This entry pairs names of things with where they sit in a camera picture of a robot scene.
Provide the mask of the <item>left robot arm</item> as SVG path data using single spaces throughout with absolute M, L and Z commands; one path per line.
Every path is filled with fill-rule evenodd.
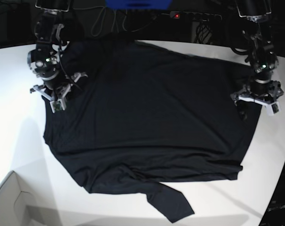
M 279 61 L 274 51 L 269 20 L 271 18 L 271 3 L 269 0 L 237 0 L 237 13 L 254 24 L 249 32 L 242 30 L 248 42 L 248 50 L 232 51 L 238 55 L 246 55 L 245 62 L 255 72 L 242 89 L 231 94 L 235 104 L 240 101 L 252 102 L 265 107 L 267 115 L 273 116 L 280 112 L 278 99 L 284 94 L 281 83 L 272 80 L 274 70 Z

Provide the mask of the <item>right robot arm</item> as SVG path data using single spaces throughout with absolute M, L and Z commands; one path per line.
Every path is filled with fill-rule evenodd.
M 38 0 L 35 7 L 43 11 L 34 27 L 37 38 L 36 47 L 27 56 L 27 64 L 43 84 L 34 85 L 30 93 L 40 93 L 49 101 L 52 112 L 65 110 L 66 96 L 77 82 L 86 77 L 85 72 L 76 72 L 68 75 L 62 65 L 63 46 L 68 43 L 61 37 L 65 28 L 63 13 L 70 9 L 70 0 Z

